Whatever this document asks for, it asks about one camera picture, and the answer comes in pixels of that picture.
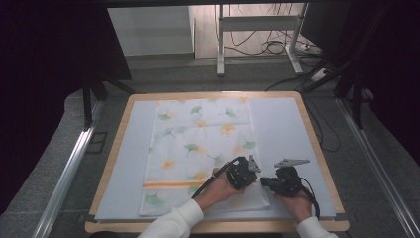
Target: black curtain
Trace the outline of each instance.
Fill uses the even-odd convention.
[[[0,9],[3,213],[53,136],[65,98],[99,75],[131,77],[106,8],[2,1]]]

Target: white sleeve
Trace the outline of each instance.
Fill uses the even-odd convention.
[[[203,220],[204,214],[194,199],[189,200],[179,208],[173,208],[167,215],[152,222],[139,238],[170,238],[189,237],[191,228]]]
[[[297,225],[297,232],[301,238],[338,238],[336,234],[326,231],[316,217],[300,222]]]

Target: orange stripe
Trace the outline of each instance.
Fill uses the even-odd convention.
[[[143,187],[157,187],[157,186],[192,186],[202,185],[204,181],[182,181],[182,182],[148,182],[144,183]]]

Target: metal frame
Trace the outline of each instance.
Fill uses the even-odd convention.
[[[356,141],[359,143],[362,151],[364,152],[367,158],[367,162],[369,163],[370,168],[376,176],[377,181],[382,187],[386,198],[388,199],[402,227],[407,233],[407,237],[420,237],[420,229],[417,225],[416,220],[413,217],[413,214],[411,213],[410,209],[405,203],[404,198],[399,194],[395,185],[392,183],[386,170],[383,168],[380,159],[377,157],[376,153],[371,147],[370,142],[368,141],[368,138],[366,137],[364,131],[360,129],[353,120],[352,110],[347,104],[346,99],[337,99],[337,103],[339,104],[339,107],[346,121],[348,122],[350,129],[355,135]]]
[[[217,75],[225,75],[224,57],[224,32],[241,31],[293,31],[290,44],[285,46],[287,54],[296,74],[302,74],[303,70],[296,57],[294,48],[296,47],[297,37],[302,27],[303,18],[306,12],[305,3],[297,16],[251,16],[251,17],[224,17],[223,5],[219,5],[219,45],[217,54]]]
[[[70,189],[71,183],[86,151],[90,138],[92,137],[93,131],[95,130],[103,104],[103,101],[97,101],[95,103],[92,112],[92,124],[87,130],[81,132],[64,171],[62,172],[61,177],[59,178],[59,181],[52,193],[50,201],[44,210],[43,216],[35,229],[32,236],[33,238],[48,237],[50,235],[56,217],[58,216],[59,210],[61,209],[68,190]]]

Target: wooden board frame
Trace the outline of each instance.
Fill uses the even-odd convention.
[[[128,121],[134,103],[136,101],[156,101],[156,100],[188,100],[188,99],[207,99],[207,98],[235,98],[235,97],[248,97],[248,98],[282,98],[293,97],[296,100],[300,114],[306,131],[308,132],[311,145],[314,149],[321,173],[326,182],[327,188],[330,191],[334,207],[337,214],[345,214],[345,210],[341,199],[337,193],[315,131],[312,127],[309,115],[306,111],[302,97],[295,91],[276,91],[276,92],[258,92],[258,91],[241,91],[241,92],[186,92],[186,93],[154,93],[154,94],[135,94],[132,95],[127,103],[123,117],[120,122],[117,134],[112,145],[107,164],[105,166],[102,179],[99,182],[98,189],[93,199],[89,215],[94,216],[98,210],[99,203],[105,193],[112,170],[117,160],[118,152],[127,128]],[[322,226],[329,231],[347,231],[350,227],[349,220],[347,219],[322,219]],[[136,222],[114,222],[114,223],[99,223],[86,221],[85,229],[89,233],[99,231],[114,231],[114,232],[133,232],[141,233],[149,225],[149,221],[136,221]],[[265,220],[229,220],[229,221],[202,221],[195,225],[191,233],[287,233],[296,232],[296,222],[292,219],[265,219]]]

